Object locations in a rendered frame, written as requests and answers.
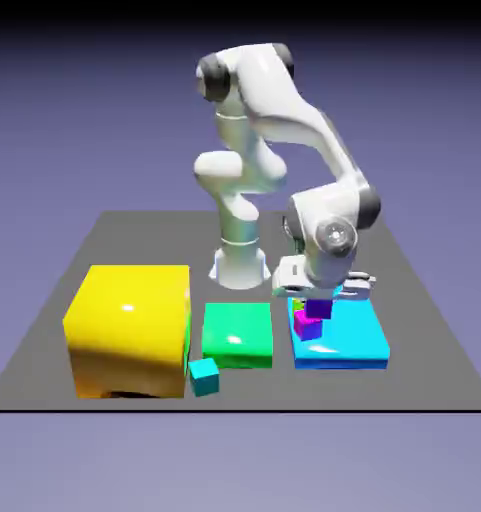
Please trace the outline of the small purple cube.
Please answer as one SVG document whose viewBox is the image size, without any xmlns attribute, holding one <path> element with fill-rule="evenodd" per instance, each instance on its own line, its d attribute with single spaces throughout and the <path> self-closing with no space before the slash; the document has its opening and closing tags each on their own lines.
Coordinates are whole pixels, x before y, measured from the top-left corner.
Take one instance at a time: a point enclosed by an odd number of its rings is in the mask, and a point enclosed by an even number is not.
<svg viewBox="0 0 481 512">
<path fill-rule="evenodd" d="M 330 319 L 333 301 L 325 299 L 307 299 L 305 302 L 305 314 L 308 318 Z"/>
</svg>

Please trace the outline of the large green box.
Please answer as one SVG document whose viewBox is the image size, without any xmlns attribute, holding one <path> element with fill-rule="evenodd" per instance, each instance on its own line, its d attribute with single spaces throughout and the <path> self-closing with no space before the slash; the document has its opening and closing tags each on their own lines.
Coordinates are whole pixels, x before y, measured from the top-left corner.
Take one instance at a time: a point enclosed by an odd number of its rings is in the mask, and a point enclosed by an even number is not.
<svg viewBox="0 0 481 512">
<path fill-rule="evenodd" d="M 220 369 L 266 369 L 273 362 L 269 303 L 205 304 L 201 348 Z"/>
</svg>

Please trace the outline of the small magenta cube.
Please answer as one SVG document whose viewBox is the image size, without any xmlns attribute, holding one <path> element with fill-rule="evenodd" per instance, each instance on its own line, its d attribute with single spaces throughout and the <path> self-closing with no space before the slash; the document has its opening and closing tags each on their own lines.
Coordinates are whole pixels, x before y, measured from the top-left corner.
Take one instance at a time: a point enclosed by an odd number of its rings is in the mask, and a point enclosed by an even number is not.
<svg viewBox="0 0 481 512">
<path fill-rule="evenodd" d="M 308 317 L 304 309 L 295 310 L 293 329 L 301 341 L 311 341 L 321 338 L 323 323 L 320 318 Z"/>
</svg>

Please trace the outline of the large cyan box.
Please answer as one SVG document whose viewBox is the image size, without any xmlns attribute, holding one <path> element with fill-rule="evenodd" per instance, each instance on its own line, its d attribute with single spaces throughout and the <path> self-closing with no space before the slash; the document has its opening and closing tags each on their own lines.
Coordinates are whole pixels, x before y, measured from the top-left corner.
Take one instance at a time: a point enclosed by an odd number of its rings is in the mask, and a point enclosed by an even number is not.
<svg viewBox="0 0 481 512">
<path fill-rule="evenodd" d="M 372 303 L 339 301 L 323 323 L 320 339 L 301 341 L 293 329 L 292 300 L 287 314 L 294 365 L 297 369 L 384 369 L 390 347 Z"/>
</svg>

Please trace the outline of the large yellow box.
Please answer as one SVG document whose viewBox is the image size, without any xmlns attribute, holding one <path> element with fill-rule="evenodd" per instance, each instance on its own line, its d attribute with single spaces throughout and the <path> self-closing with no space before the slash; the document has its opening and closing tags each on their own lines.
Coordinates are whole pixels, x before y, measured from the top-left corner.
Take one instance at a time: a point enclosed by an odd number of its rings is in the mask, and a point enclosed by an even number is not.
<svg viewBox="0 0 481 512">
<path fill-rule="evenodd" d="M 182 398 L 190 267 L 94 264 L 63 318 L 76 395 Z"/>
</svg>

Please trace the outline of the small teal cube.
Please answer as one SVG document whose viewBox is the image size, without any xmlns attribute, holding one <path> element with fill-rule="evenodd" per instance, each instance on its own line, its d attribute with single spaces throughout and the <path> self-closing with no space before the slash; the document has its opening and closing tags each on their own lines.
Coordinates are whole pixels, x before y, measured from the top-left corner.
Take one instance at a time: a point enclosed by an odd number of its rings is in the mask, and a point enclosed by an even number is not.
<svg viewBox="0 0 481 512">
<path fill-rule="evenodd" d="M 190 382 L 197 397 L 218 393 L 220 389 L 220 372 L 213 358 L 189 362 Z"/>
</svg>

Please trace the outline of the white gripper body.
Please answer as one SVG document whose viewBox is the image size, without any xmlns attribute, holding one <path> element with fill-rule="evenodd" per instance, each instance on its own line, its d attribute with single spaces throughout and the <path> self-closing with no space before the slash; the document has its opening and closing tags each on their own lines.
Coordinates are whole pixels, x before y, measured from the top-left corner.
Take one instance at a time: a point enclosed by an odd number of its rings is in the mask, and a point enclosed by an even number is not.
<svg viewBox="0 0 481 512">
<path fill-rule="evenodd" d="M 319 288 L 302 276 L 272 277 L 272 294 L 276 297 L 317 300 L 367 300 L 376 278 L 363 272 L 351 272 L 348 278 L 334 288 Z"/>
</svg>

